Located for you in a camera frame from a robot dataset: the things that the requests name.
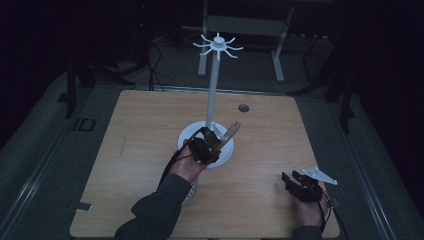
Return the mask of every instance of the white pole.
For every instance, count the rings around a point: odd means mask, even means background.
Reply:
[[[206,127],[208,127],[209,129],[212,128],[212,117],[215,107],[215,95],[216,85],[218,82],[219,64],[220,61],[217,58],[217,52],[214,51],[212,60],[211,80],[209,84],[208,111],[206,113]]]

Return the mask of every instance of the white circular base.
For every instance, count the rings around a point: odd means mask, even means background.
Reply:
[[[213,122],[212,124],[216,124],[216,127],[222,134],[225,134],[227,132],[227,129],[221,124],[215,123],[215,122]],[[178,137],[178,149],[180,149],[183,146],[185,139],[189,139],[191,135],[193,135],[193,133],[195,133],[197,130],[199,130],[201,127],[204,127],[204,126],[206,126],[206,121],[195,122],[188,125]],[[199,133],[196,137],[203,138],[203,134]],[[227,144],[225,144],[225,146],[221,149],[221,154],[219,154],[218,161],[209,164],[208,168],[216,168],[226,163],[230,159],[231,155],[233,154],[233,151],[234,151],[234,140],[230,139],[230,141],[228,141]]]
[[[198,185],[197,185],[197,180],[196,180],[194,183],[191,184],[190,192],[188,192],[186,198],[184,199],[184,201],[182,203],[183,206],[187,205],[191,201],[191,199],[194,198],[194,196],[197,193],[197,186]]]

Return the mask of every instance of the hole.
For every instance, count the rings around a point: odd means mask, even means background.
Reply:
[[[240,112],[248,112],[250,110],[249,106],[246,104],[240,104],[238,106],[238,109],[240,110]]]

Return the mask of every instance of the black clamp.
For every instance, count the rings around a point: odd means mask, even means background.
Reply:
[[[281,180],[286,183],[286,190],[302,202],[319,202],[322,198],[322,188],[318,185],[318,180],[307,175],[301,175],[293,170],[292,176],[299,184],[296,184],[284,172],[281,173]]]
[[[196,162],[201,162],[205,165],[218,161],[221,150],[221,140],[216,134],[207,127],[202,127],[199,132],[203,134],[204,139],[192,137],[188,140],[188,147]]]

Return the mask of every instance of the wooden table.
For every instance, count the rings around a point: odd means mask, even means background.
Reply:
[[[238,110],[247,104],[248,112]],[[154,192],[162,171],[177,149],[181,131],[206,118],[207,93],[123,91],[71,226],[75,237],[110,237],[134,218],[130,208]],[[217,94],[214,122],[235,121],[234,152],[220,167],[205,170],[199,191],[175,227],[175,238],[290,237],[297,226],[281,172],[317,163],[291,97]],[[325,237],[339,235],[330,217]]]

